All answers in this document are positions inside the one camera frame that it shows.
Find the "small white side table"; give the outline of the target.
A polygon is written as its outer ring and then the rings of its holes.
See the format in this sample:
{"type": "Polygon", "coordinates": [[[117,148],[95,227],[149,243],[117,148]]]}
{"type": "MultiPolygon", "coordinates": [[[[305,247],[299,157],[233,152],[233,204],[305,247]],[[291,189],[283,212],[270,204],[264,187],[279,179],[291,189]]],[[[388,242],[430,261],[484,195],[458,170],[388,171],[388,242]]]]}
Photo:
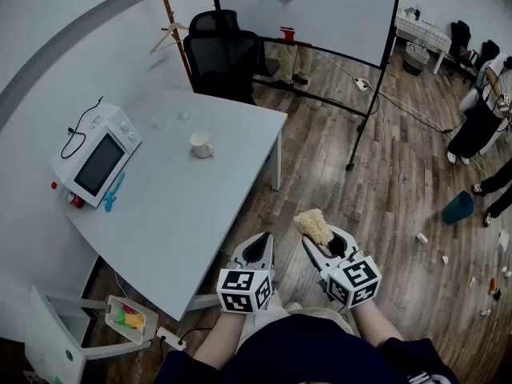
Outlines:
{"type": "Polygon", "coordinates": [[[33,287],[25,328],[25,355],[39,377],[49,384],[80,384],[88,361],[111,358],[148,348],[154,338],[158,314],[128,298],[109,296],[105,301],[59,297],[33,287]],[[131,329],[115,321],[123,305],[144,319],[144,327],[131,329]],[[85,348],[62,321],[76,318],[84,309],[104,310],[105,322],[128,341],[85,348]]]}

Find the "person's right forearm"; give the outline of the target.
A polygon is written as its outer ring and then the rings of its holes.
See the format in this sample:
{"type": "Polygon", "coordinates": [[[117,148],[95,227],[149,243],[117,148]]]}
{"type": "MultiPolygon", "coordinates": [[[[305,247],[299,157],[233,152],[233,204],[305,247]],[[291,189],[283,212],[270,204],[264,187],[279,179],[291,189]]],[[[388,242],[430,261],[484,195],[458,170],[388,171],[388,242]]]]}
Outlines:
{"type": "Polygon", "coordinates": [[[350,309],[360,337],[372,346],[379,348],[388,339],[403,341],[404,337],[384,316],[372,299],[350,309]]]}

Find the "white perforated basket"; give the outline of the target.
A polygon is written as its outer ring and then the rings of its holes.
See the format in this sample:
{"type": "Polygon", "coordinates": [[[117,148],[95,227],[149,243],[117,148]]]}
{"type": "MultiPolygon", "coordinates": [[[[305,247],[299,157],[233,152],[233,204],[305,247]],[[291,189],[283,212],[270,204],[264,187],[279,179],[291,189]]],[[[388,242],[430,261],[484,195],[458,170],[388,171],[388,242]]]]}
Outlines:
{"type": "Polygon", "coordinates": [[[106,324],[135,344],[144,342],[146,316],[128,298],[110,295],[107,301],[106,324]]]}

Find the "brown wooden coat rack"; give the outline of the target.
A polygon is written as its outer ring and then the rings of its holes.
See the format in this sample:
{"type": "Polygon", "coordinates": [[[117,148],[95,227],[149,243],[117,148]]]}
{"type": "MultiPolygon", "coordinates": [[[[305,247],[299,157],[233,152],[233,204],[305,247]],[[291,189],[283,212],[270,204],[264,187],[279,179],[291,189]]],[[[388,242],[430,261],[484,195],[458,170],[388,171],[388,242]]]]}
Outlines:
{"type": "Polygon", "coordinates": [[[176,22],[174,19],[174,12],[172,11],[170,7],[169,0],[162,0],[166,14],[169,20],[169,25],[162,27],[161,31],[164,32],[164,35],[162,38],[155,44],[155,46],[151,49],[150,53],[154,54],[155,52],[159,50],[163,50],[164,48],[170,47],[170,46],[176,46],[178,48],[178,52],[180,53],[182,63],[185,67],[185,71],[187,74],[187,77],[189,79],[189,83],[192,83],[192,73],[190,70],[190,65],[188,63],[186,52],[184,50],[182,39],[180,37],[179,31],[188,31],[188,28],[182,25],[180,22],[176,22]]]}

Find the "white mug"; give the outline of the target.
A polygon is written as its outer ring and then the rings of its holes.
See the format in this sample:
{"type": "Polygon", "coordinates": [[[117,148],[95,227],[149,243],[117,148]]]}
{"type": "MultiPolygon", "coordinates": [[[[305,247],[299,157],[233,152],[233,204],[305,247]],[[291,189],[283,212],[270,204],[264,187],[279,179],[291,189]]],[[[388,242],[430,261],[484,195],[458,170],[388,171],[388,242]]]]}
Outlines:
{"type": "Polygon", "coordinates": [[[210,136],[206,131],[196,131],[190,136],[190,146],[197,158],[209,158],[213,155],[214,149],[209,143],[210,136]]]}

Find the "person's left forearm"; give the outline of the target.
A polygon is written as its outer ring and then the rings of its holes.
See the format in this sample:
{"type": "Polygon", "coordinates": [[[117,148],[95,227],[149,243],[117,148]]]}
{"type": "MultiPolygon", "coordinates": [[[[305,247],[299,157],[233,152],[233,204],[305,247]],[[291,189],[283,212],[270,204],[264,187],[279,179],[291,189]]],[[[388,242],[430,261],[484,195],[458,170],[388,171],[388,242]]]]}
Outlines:
{"type": "Polygon", "coordinates": [[[245,314],[221,313],[193,359],[221,370],[235,355],[245,320],[245,314]]]}

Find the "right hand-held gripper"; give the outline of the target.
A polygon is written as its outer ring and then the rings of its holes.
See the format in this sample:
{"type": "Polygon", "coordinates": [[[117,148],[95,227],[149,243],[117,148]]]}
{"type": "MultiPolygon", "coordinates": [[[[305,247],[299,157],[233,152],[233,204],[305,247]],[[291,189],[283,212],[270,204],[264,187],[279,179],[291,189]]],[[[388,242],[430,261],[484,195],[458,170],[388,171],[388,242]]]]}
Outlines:
{"type": "Polygon", "coordinates": [[[302,236],[302,245],[314,267],[326,282],[326,293],[351,309],[371,300],[380,287],[381,273],[371,256],[357,254],[353,261],[342,260],[358,251],[351,234],[330,226],[333,239],[328,255],[309,236],[302,236]]]}

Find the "wooden clothes hanger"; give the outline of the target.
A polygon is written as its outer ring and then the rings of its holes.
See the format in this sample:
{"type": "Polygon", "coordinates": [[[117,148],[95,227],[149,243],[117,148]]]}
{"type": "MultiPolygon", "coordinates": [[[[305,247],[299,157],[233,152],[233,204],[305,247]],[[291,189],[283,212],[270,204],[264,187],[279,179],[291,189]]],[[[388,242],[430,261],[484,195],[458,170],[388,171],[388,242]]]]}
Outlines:
{"type": "Polygon", "coordinates": [[[169,48],[171,46],[176,46],[181,54],[184,54],[185,51],[183,49],[182,38],[179,35],[179,31],[184,31],[188,33],[189,28],[181,24],[180,22],[172,22],[168,25],[167,28],[162,28],[165,32],[162,38],[155,44],[155,46],[151,49],[150,55],[156,53],[157,51],[164,50],[165,48],[169,48]]]}

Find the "table with checked cloth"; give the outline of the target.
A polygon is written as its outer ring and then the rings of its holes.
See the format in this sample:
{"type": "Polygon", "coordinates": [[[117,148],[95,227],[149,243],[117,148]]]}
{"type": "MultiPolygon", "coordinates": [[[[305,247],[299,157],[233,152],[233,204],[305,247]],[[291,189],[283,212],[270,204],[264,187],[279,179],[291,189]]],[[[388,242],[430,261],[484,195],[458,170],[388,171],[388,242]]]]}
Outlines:
{"type": "Polygon", "coordinates": [[[415,20],[412,14],[407,14],[404,10],[397,12],[395,26],[398,32],[414,37],[427,48],[434,48],[439,53],[438,60],[433,69],[433,74],[436,75],[443,59],[449,53],[452,43],[451,39],[435,26],[428,25],[423,20],[415,20]]]}

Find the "grey woven basket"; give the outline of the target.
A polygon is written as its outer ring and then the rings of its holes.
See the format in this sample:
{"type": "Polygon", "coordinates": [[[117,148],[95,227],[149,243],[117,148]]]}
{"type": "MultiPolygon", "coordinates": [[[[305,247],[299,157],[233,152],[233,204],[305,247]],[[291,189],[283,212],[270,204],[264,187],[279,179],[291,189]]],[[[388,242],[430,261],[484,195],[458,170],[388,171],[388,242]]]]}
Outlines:
{"type": "Polygon", "coordinates": [[[403,55],[402,68],[413,76],[419,76],[429,60],[430,54],[427,48],[415,42],[408,42],[403,55]]]}

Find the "person's dark blue shirt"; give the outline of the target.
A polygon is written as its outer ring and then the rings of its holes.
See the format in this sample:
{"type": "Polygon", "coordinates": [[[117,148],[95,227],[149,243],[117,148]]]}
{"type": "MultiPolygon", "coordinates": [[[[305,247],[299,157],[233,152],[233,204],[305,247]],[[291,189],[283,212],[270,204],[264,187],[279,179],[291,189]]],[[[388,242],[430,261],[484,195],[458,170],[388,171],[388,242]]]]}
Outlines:
{"type": "Polygon", "coordinates": [[[251,335],[216,370],[171,351],[154,384],[458,384],[428,338],[387,339],[376,348],[335,322],[304,314],[251,335]]]}

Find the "white microwave oven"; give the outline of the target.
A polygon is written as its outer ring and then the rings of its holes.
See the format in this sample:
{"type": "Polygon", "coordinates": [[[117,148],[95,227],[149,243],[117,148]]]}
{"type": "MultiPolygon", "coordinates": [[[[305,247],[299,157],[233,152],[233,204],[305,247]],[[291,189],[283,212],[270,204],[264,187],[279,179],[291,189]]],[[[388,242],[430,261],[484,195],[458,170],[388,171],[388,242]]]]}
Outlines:
{"type": "Polygon", "coordinates": [[[61,184],[96,208],[141,143],[125,111],[99,100],[68,129],[50,166],[61,184]]]}

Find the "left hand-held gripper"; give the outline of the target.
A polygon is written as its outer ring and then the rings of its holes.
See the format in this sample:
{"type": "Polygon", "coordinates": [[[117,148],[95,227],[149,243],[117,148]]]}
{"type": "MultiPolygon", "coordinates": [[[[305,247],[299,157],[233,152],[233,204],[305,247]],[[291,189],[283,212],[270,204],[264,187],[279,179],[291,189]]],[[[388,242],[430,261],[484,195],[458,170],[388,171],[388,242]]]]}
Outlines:
{"type": "Polygon", "coordinates": [[[220,270],[216,285],[223,311],[257,314],[268,307],[274,293],[273,257],[271,232],[256,234],[235,248],[233,260],[220,270]]]}

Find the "teal waste bin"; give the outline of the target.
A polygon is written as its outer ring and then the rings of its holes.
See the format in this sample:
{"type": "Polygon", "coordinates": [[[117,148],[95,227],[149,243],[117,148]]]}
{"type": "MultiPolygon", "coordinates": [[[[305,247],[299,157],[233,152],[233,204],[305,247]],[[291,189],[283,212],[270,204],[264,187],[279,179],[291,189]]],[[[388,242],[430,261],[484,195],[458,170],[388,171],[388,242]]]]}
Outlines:
{"type": "Polygon", "coordinates": [[[447,225],[455,224],[474,213],[474,200],[465,190],[461,191],[442,210],[442,221],[447,225]]]}

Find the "black mesh office chair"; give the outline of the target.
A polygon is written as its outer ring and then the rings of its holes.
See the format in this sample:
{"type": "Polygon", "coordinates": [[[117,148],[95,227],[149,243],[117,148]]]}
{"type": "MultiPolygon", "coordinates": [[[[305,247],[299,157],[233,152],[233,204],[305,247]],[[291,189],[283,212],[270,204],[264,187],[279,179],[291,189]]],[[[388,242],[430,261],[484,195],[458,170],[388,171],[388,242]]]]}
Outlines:
{"type": "Polygon", "coordinates": [[[197,14],[189,26],[184,50],[196,94],[253,105],[253,76],[268,75],[263,40],[242,30],[233,10],[197,14]]]}

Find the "yellow sponge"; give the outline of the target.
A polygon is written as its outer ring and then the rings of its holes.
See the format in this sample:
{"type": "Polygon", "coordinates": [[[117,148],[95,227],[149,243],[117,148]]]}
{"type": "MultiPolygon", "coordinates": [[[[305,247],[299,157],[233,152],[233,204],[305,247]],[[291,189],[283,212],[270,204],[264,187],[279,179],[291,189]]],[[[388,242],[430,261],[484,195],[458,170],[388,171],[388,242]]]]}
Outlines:
{"type": "Polygon", "coordinates": [[[320,209],[307,210],[296,215],[294,224],[300,234],[308,236],[318,245],[327,246],[334,238],[320,209]]]}

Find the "whiteboard on black stand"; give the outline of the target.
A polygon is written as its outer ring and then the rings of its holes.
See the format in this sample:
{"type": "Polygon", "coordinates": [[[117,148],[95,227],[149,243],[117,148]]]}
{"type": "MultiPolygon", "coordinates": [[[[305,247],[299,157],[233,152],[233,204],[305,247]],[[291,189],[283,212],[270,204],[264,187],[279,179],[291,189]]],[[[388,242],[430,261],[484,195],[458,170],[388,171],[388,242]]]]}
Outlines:
{"type": "Polygon", "coordinates": [[[388,64],[399,0],[215,0],[233,10],[244,30],[286,44],[280,27],[295,30],[294,46],[335,54],[380,71],[388,64]]]}

